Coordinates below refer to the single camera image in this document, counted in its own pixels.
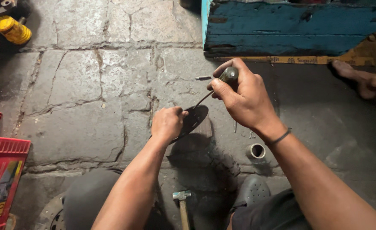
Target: forearm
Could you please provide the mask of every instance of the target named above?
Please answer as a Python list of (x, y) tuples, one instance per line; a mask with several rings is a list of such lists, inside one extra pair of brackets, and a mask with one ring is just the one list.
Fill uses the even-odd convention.
[(169, 141), (150, 138), (113, 186), (93, 230), (142, 229), (154, 202), (155, 184)]
[[(287, 130), (272, 126), (265, 141)], [(376, 229), (376, 211), (312, 154), (293, 134), (269, 147), (314, 229)]]

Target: dark pants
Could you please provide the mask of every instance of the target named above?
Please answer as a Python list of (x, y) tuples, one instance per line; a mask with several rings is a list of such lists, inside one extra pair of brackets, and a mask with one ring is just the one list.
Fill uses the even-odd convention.
[[(122, 171), (97, 169), (74, 181), (63, 204), (67, 230), (90, 230)], [(232, 218), (233, 230), (310, 229), (292, 190), (283, 191), (249, 207), (239, 207)], [(153, 208), (145, 229), (172, 229), (164, 215)]]

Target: wooden hammer handle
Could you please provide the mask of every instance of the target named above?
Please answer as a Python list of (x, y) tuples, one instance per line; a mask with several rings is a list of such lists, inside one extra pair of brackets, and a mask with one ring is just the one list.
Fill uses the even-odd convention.
[(179, 201), (179, 210), (181, 211), (182, 230), (190, 230), (186, 200)]

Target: black metal disc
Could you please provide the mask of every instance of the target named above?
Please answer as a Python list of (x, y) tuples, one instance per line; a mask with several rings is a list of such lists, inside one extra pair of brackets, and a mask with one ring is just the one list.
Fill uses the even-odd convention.
[(183, 127), (179, 136), (171, 141), (170, 144), (175, 143), (177, 140), (185, 137), (194, 129), (196, 129), (208, 115), (209, 109), (204, 105), (199, 105), (194, 110), (194, 106), (185, 109), (189, 114), (183, 120)]

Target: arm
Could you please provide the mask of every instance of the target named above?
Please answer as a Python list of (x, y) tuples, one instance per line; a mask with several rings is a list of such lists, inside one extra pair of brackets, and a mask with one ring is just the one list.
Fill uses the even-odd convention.
[(92, 230), (144, 228), (165, 149), (179, 135), (186, 115), (181, 107), (162, 108), (155, 114), (152, 137), (114, 184)]
[[(281, 137), (287, 127), (274, 112), (263, 80), (241, 59), (216, 69), (221, 75), (228, 66), (239, 70), (237, 93), (215, 79), (208, 85), (214, 98), (223, 100), (231, 116), (269, 143)], [(314, 229), (376, 229), (376, 211), (340, 180), (293, 134), (269, 146), (287, 176), (300, 208)]]

